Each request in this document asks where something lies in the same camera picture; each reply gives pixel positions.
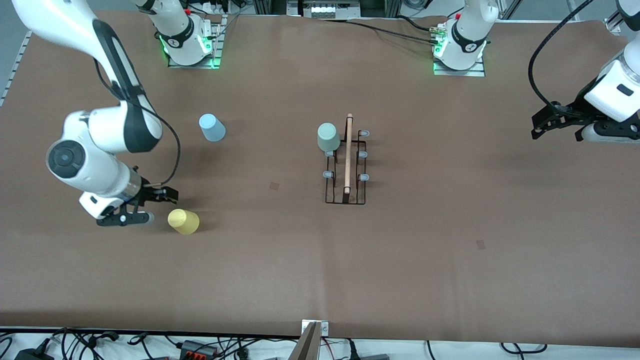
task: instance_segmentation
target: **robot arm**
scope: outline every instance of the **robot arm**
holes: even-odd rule
[[[148,181],[115,157],[151,151],[162,137],[162,125],[115,32],[84,0],[13,0],[13,5],[36,35],[93,56],[120,101],[119,106],[69,114],[61,138],[49,148],[47,167],[84,191],[80,203],[99,225],[151,221],[153,216],[137,207],[146,200],[175,202],[177,192],[146,186]],[[128,204],[135,206],[134,213],[126,212]],[[114,214],[118,208],[122,215]]]
[[[471,68],[482,56],[486,37],[498,13],[495,0],[465,0],[459,19],[438,25],[445,31],[436,35],[439,44],[433,47],[433,56],[454,70]]]
[[[177,64],[196,64],[212,52],[211,21],[197,14],[187,15],[179,0],[131,1],[149,16],[167,55]]]
[[[532,117],[532,137],[570,125],[583,126],[575,136],[578,141],[640,143],[640,2],[616,0],[618,11],[635,39],[625,46],[585,86],[567,107],[554,103]]]

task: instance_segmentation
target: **brown paper sheet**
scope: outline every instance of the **brown paper sheet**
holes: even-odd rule
[[[171,186],[202,225],[178,234],[170,204],[150,226],[94,224],[44,158],[68,113],[116,101],[88,56],[32,38],[0,108],[3,325],[294,335],[317,318],[335,337],[640,346],[637,147],[529,135],[527,64],[552,24],[496,24],[487,77],[452,78],[426,44],[293,17],[240,17],[220,70],[167,69],[146,17],[100,17],[180,134]],[[622,46],[567,25],[540,88],[570,102]],[[323,203],[315,131],[347,113],[371,131],[362,207]],[[174,156],[166,131],[120,158],[157,181]]]

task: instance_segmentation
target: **black cable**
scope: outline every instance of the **black cable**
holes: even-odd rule
[[[540,354],[541,352],[546,351],[548,348],[547,344],[542,344],[542,347],[537,350],[522,350],[517,343],[511,343],[511,344],[516,348],[516,351],[509,350],[506,346],[504,346],[504,343],[500,343],[500,348],[502,348],[505,352],[508,352],[511,355],[520,356],[520,360],[524,360],[525,354]]]
[[[80,351],[80,358],[82,359],[82,355],[84,353],[84,351],[86,349],[89,349],[91,351],[91,353],[93,354],[93,358],[95,359],[100,359],[100,360],[104,360],[104,358],[98,354],[98,352],[95,351],[95,349],[84,339],[84,335],[80,335],[77,332],[73,331],[72,329],[67,329],[69,331],[69,333],[73,334],[76,339],[78,339],[78,341],[84,345],[84,348],[82,349],[82,351]]]
[[[227,29],[231,27],[231,24],[233,24],[234,21],[236,21],[236,19],[240,16],[240,14],[242,14],[245,10],[249,9],[250,7],[251,6],[247,4],[243,8],[240,8],[240,10],[236,11],[235,12],[236,16],[234,16],[234,18],[227,23],[227,25],[225,26],[225,29],[220,34],[218,34],[217,37],[221,37],[222,35],[224,35],[227,32]]]
[[[529,60],[529,69],[528,69],[528,73],[529,73],[529,84],[531,85],[531,88],[533,89],[533,92],[536,93],[536,95],[549,107],[552,108],[553,111],[557,114],[560,115],[564,115],[564,116],[569,116],[569,117],[578,117],[580,114],[578,113],[572,113],[570,111],[564,111],[562,109],[559,109],[558,107],[554,106],[549,100],[547,100],[547,98],[542,95],[542,93],[540,92],[540,90],[538,90],[538,87],[536,86],[536,82],[533,79],[533,64],[536,61],[536,58],[538,57],[538,54],[540,54],[540,51],[542,50],[542,48],[549,42],[549,40],[567,23],[569,22],[569,20],[571,20],[574,16],[576,16],[576,14],[578,14],[580,11],[582,11],[582,9],[584,9],[588,4],[591,4],[593,2],[593,0],[586,0],[584,1],[580,6],[578,6],[574,11],[572,11],[571,13],[569,13],[569,15],[567,15],[556,27],[554,27],[554,29],[549,33],[549,35],[547,35],[547,37],[545,37],[544,40],[542,40],[542,43],[540,43],[540,46],[538,46],[538,48],[533,52],[533,55],[531,56],[531,59]]]
[[[256,342],[258,342],[258,341],[260,341],[260,340],[261,340],[261,339],[259,339],[259,340],[254,340],[254,341],[252,341],[252,342],[250,342],[250,343],[248,343],[248,344],[246,344],[246,345],[243,345],[242,347],[240,347],[240,348],[238,348],[238,349],[235,349],[235,350],[234,350],[234,351],[232,351],[231,353],[227,354],[227,351],[228,351],[230,348],[232,348],[232,347],[234,347],[234,346],[236,346],[236,345],[237,345],[237,342],[236,342],[236,343],[234,343],[233,345],[231,345],[231,342],[233,341],[233,338],[229,338],[229,340],[228,340],[228,342],[227,342],[227,347],[226,347],[226,349],[225,349],[225,350],[223,350],[223,352],[222,352],[222,353],[218,354],[218,356],[217,356],[216,358],[217,358],[217,359],[219,359],[219,360],[223,360],[224,358],[226,358],[226,357],[227,357],[227,356],[229,356],[229,355],[234,354],[235,352],[237,352],[237,351],[238,351],[238,350],[240,350],[241,348],[245,348],[245,347],[247,347],[247,346],[249,346],[249,345],[251,345],[251,344],[254,344],[254,343],[256,343]],[[221,347],[222,347],[222,344],[221,344],[221,343],[222,343],[222,341],[221,341],[220,339],[218,339],[218,341],[213,341],[212,343],[206,343],[206,344],[203,344],[203,345],[201,345],[200,347],[198,347],[198,348],[196,348],[195,350],[193,350],[193,351],[192,351],[192,353],[197,353],[197,352],[198,352],[198,351],[200,351],[201,349],[203,349],[203,348],[205,348],[205,347],[208,347],[209,345],[213,345],[213,344],[218,344],[219,346],[221,346]],[[185,354],[185,356],[184,356],[184,357],[182,357],[182,358],[180,358],[180,360],[186,360],[187,358],[188,358],[188,356]]]
[[[145,340],[142,339],[140,342],[142,343],[142,348],[145,349],[145,353],[147,354],[147,356],[149,356],[149,360],[154,360],[154,357],[151,356],[149,349],[147,349],[147,344],[145,343]]]
[[[222,350],[221,354],[226,353],[230,348],[238,345],[238,343],[240,342],[240,338],[238,338],[235,344],[231,344],[233,340],[234,340],[233,338],[229,338],[229,340],[227,340],[227,347],[225,347],[224,350]]]
[[[262,339],[262,340],[270,341],[272,343],[279,343],[281,341],[293,341],[294,343],[298,342],[298,340],[296,340],[296,339]],[[337,341],[329,341],[329,343],[330,344],[338,344]]]
[[[426,38],[419,38],[419,37],[414,37],[411,35],[407,35],[407,34],[402,34],[402,33],[396,33],[395,31],[391,31],[391,30],[387,30],[387,29],[381,29],[381,28],[377,28],[375,26],[371,26],[371,25],[367,25],[367,24],[362,24],[361,22],[350,22],[350,21],[345,21],[346,24],[353,24],[353,25],[358,25],[358,26],[363,26],[365,28],[369,28],[369,29],[373,29],[373,30],[377,30],[377,31],[382,31],[383,33],[388,33],[391,35],[395,35],[397,37],[403,37],[403,38],[410,38],[410,39],[414,39],[414,40],[418,40],[418,41],[424,41],[427,42],[429,44],[437,44],[438,42],[436,40],[432,40],[432,39],[426,39]]]
[[[433,351],[431,351],[431,342],[427,340],[427,349],[429,350],[429,356],[431,356],[431,360],[436,360],[436,357],[433,356]]]
[[[65,340],[67,339],[67,330],[64,330],[64,334],[62,335],[62,342],[60,343],[60,351],[62,352],[62,358],[64,360],[68,360],[67,351],[65,350]]]
[[[455,13],[457,13],[457,12],[459,12],[459,11],[462,11],[462,9],[464,9],[464,8],[465,8],[465,7],[463,6],[463,7],[461,7],[460,9],[457,9],[456,11],[454,11],[454,12],[450,13],[449,15],[447,15],[447,18],[451,17],[451,15],[454,15]]]
[[[420,26],[420,25],[416,24],[415,22],[413,22],[413,20],[411,20],[410,18],[408,18],[408,17],[406,17],[404,15],[398,15],[397,18],[406,20],[409,24],[411,24],[411,26],[413,26],[416,29],[420,29],[420,30],[429,32],[429,28],[425,28],[424,26]]]
[[[172,344],[173,344],[173,346],[178,347],[178,344],[179,344],[179,343],[174,343],[174,342],[173,342],[173,341],[172,341],[172,340],[171,340],[167,335],[164,335],[164,338],[165,338],[167,341],[169,341],[170,343],[172,343]]]
[[[184,0],[184,1],[183,1],[183,0],[180,0],[180,5],[184,6],[183,8],[190,7],[190,8],[192,8],[192,9],[194,9],[194,10],[198,11],[198,12],[204,13],[204,14],[205,14],[205,18],[207,17],[207,15],[212,15],[212,14],[210,14],[210,13],[208,13],[208,12],[204,11],[204,9],[198,9],[197,7],[193,6],[193,5],[189,2],[189,0]]]
[[[6,348],[4,348],[4,350],[2,351],[2,354],[0,354],[0,359],[3,358],[3,356],[6,354],[6,352],[9,351],[9,348],[11,347],[11,344],[13,344],[13,339],[11,337],[1,339],[0,340],[0,344],[4,343],[5,341],[8,341],[9,343],[6,345]]]
[[[49,345],[49,342],[51,341],[51,339],[53,339],[53,337],[55,337],[56,335],[59,335],[63,332],[66,332],[67,328],[63,327],[62,329],[58,329],[56,331],[53,332],[53,334],[51,334],[51,336],[49,336],[48,338],[42,340],[42,342],[40,343],[40,345],[38,345],[38,347],[36,348],[35,354],[40,356],[43,355],[44,353],[47,352],[47,346]]]
[[[349,360],[360,360],[358,349],[356,349],[356,343],[351,339],[347,339],[347,341],[349,341],[349,347],[351,348],[351,356],[349,357]]]
[[[78,348],[78,345],[80,345],[80,341],[78,339],[76,339],[76,344],[74,345],[74,347],[71,349],[71,353],[69,354],[69,359],[73,360],[74,358],[74,353],[76,352],[76,349]]]
[[[120,101],[126,101],[127,104],[130,104],[136,108],[141,109],[142,111],[146,111],[147,113],[155,116],[158,120],[160,120],[160,122],[162,122],[168,129],[169,131],[171,131],[171,134],[173,135],[173,137],[175,138],[175,144],[177,146],[177,152],[175,155],[175,164],[173,166],[173,170],[171,171],[171,174],[169,175],[169,177],[166,178],[166,180],[157,183],[157,185],[162,186],[166,183],[168,183],[169,181],[171,181],[171,179],[173,179],[173,176],[175,175],[175,172],[178,171],[178,166],[180,165],[180,155],[182,154],[182,146],[180,144],[180,138],[178,137],[178,134],[175,132],[175,130],[173,129],[173,127],[163,118],[161,118],[155,111],[149,110],[144,106],[141,106],[139,104],[135,104],[127,99],[123,99],[121,98],[116,91],[109,86],[106,81],[104,80],[104,78],[102,77],[102,73],[100,72],[100,67],[98,65],[98,60],[93,59],[93,62],[95,63],[95,71],[98,73],[98,78],[100,79],[100,82],[102,83],[102,85],[104,85],[104,87],[107,88],[107,90],[109,90],[109,92],[111,92],[111,95],[113,95],[116,99],[120,100]]]
[[[226,354],[226,351],[225,351],[225,353],[221,355],[220,360],[223,360],[223,359],[225,359],[226,357],[228,357],[228,356],[230,356],[230,355],[232,355],[232,354],[235,354],[236,352],[238,352],[238,351],[240,351],[240,350],[242,350],[242,349],[244,349],[244,348],[246,348],[246,347],[249,347],[249,345],[253,345],[253,344],[257,343],[257,342],[258,342],[258,341],[260,341],[260,340],[261,340],[261,339],[257,339],[257,340],[253,340],[253,341],[251,341],[251,342],[249,342],[249,343],[247,343],[247,344],[245,344],[245,345],[240,345],[237,349],[232,350],[232,351],[231,351],[230,353],[228,353],[228,354]]]

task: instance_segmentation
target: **white floor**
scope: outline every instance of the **white floor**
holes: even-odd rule
[[[3,359],[14,359],[18,351],[25,348],[37,348],[38,345],[48,335],[43,334],[14,334],[13,344],[7,351]],[[115,343],[109,340],[101,340],[97,347],[97,352],[105,360],[144,360],[148,359],[142,345],[128,345],[127,340],[132,336],[121,336]],[[172,341],[192,340],[201,344],[216,342],[216,338],[194,338],[194,337],[170,337]],[[73,337],[67,336],[65,346],[70,348]],[[329,339],[332,343],[331,349],[334,358],[341,359],[349,357],[349,344],[344,339]],[[387,354],[390,360],[431,360],[427,351],[425,341],[390,341],[390,340],[354,340],[358,355],[360,357]],[[162,336],[149,336],[145,343],[150,354],[154,358],[169,357],[170,359],[180,359],[180,350],[176,349]],[[0,351],[4,349],[6,343],[0,345]],[[295,343],[291,341],[270,342],[262,340],[248,347],[249,360],[267,360],[277,357],[279,360],[288,359]],[[514,349],[511,344],[506,344],[509,349]],[[539,345],[520,344],[522,350],[534,350]],[[518,360],[518,356],[507,354],[498,343],[460,343],[450,341],[432,341],[431,348],[436,360]],[[50,342],[47,354],[56,360],[63,359],[61,346],[55,342]],[[82,360],[78,357],[79,350],[76,351],[73,359]],[[86,351],[84,360],[93,359],[89,351]],[[640,349],[638,348],[605,348],[605,347],[574,347],[564,345],[549,345],[548,349],[541,354],[525,355],[525,360],[638,360],[640,359]],[[332,360],[326,346],[321,346],[319,360]]]

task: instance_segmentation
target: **robot logo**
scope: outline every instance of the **robot logo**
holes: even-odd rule
[[[168,39],[166,41],[167,44],[169,44],[170,47],[178,47],[180,46],[180,42],[174,38]]]

